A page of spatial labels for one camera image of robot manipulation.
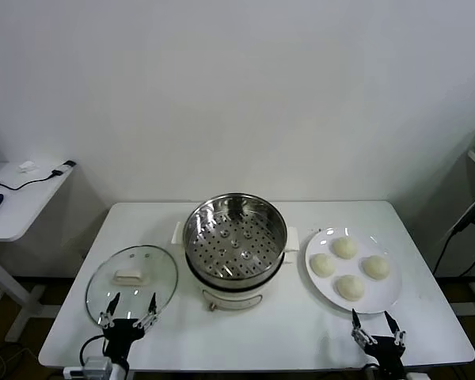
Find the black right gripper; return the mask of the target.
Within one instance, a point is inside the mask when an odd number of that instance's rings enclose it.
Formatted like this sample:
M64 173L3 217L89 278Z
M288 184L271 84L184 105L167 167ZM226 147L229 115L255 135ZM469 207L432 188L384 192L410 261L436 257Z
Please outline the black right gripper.
M406 332L400 330L396 320L384 312L392 336L371 336L361 326L358 314L351 310L351 336L360 347L366 347L366 354L378 361L378 370L384 379L404 379L405 368L401 357L405 352Z

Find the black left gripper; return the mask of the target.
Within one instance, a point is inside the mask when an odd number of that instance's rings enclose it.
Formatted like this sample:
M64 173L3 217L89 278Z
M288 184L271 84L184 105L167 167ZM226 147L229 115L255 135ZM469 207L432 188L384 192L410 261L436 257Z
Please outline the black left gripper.
M98 325L108 341L104 355L109 357L112 363L127 363L132 344L141 340L145 336L145 330L148 330L158 319L156 293L153 293L146 314L139 319L113 320L119 301L120 292L110 301L106 310L100 312Z

